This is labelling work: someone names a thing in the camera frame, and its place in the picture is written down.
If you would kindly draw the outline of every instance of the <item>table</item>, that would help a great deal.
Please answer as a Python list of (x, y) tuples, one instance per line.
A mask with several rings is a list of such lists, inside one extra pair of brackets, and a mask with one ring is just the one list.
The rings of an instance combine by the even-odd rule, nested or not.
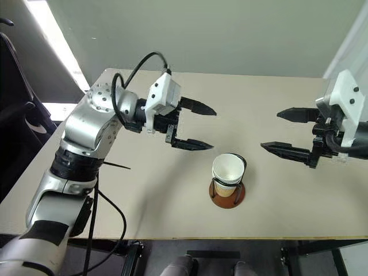
[[(120, 70), (125, 76), (129, 71)], [(114, 69), (98, 81), (110, 82)], [(159, 76), (140, 71), (129, 89), (147, 97)], [(217, 117), (181, 113), (178, 138), (214, 146), (199, 152), (171, 148), (164, 135), (120, 130), (103, 165), (100, 189), (125, 213), (127, 239), (347, 239), (368, 237), (367, 163), (321, 158), (316, 170), (268, 153), (261, 142), (284, 141), (312, 148), (312, 123), (276, 114), (314, 107), (327, 81), (311, 78), (174, 73), (182, 96), (211, 106)], [(62, 126), (54, 133), (0, 204), (0, 233), (25, 230), (25, 213), (41, 176), (52, 163)], [(246, 198), (220, 209), (208, 195), (213, 159), (235, 152), (247, 160)], [(102, 198), (94, 236), (116, 239), (122, 222)], [(87, 237), (88, 227), (80, 237)]]

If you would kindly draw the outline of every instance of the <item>black wire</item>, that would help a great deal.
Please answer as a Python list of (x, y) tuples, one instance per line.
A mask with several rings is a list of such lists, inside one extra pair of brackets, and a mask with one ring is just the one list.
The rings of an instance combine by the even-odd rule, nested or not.
[(335, 140), (335, 133), (329, 131), (326, 133), (326, 144), (334, 152), (350, 154), (358, 151), (368, 151), (368, 145), (358, 145), (356, 147), (341, 147)]
[(151, 57), (151, 56), (159, 56), (163, 61), (163, 68), (164, 70), (168, 69), (167, 61), (165, 57), (160, 52), (151, 52), (147, 56), (145, 56), (138, 65), (133, 69), (132, 73), (130, 74), (129, 78), (125, 82), (124, 88), (127, 88), (130, 82), (132, 81), (133, 77), (137, 74), (138, 70), (142, 65)]
[(91, 249), (92, 249), (92, 242), (93, 242), (93, 230), (94, 224), (96, 221), (96, 213), (97, 213), (97, 202), (98, 202), (98, 174), (97, 174), (97, 181), (94, 186), (94, 195), (93, 195), (93, 208), (92, 208), (92, 215), (91, 215), (91, 224), (90, 224), (90, 231), (88, 234), (88, 241), (87, 241), (87, 249), (86, 249), (86, 257), (85, 257), (85, 265), (83, 268), (83, 276), (86, 276), (88, 273), (88, 266), (90, 263), (91, 258)]
[[(127, 231), (127, 219), (125, 218), (125, 215), (124, 213), (119, 209), (118, 206), (116, 206), (114, 204), (114, 202), (111, 201), (111, 199), (109, 199), (106, 195), (103, 194), (102, 191), (98, 190), (98, 194), (103, 197), (108, 203), (110, 203), (112, 205), (112, 207), (115, 208), (116, 211), (119, 212), (121, 218), (122, 218), (122, 221), (124, 222), (124, 229), (122, 230), (122, 234), (118, 240), (118, 242), (116, 243), (116, 245), (114, 246), (114, 248), (101, 260), (99, 261), (98, 263), (94, 264), (93, 266), (89, 267), (88, 268), (88, 272), (91, 271), (91, 270), (94, 270), (96, 267), (100, 266), (101, 264), (103, 264), (104, 262), (106, 262), (110, 257), (111, 255), (114, 254), (115, 250), (119, 247), (121, 241), (123, 240), (124, 236), (125, 236), (125, 233)], [(73, 274), (73, 275), (69, 275), (69, 276), (81, 276), (83, 273), (80, 272), (80, 273), (76, 273), (76, 274)]]
[(114, 111), (115, 111), (115, 114), (116, 114), (117, 118), (119, 119), (120, 123), (125, 127), (125, 120), (122, 117), (122, 115), (120, 113), (120, 110), (117, 107), (117, 102), (116, 102), (116, 81), (117, 81), (117, 78), (120, 78), (121, 86), (125, 87), (122, 75), (120, 73), (116, 73), (113, 77), (113, 81), (112, 81), (112, 84), (111, 84), (111, 101), (112, 101), (113, 108), (114, 108)]

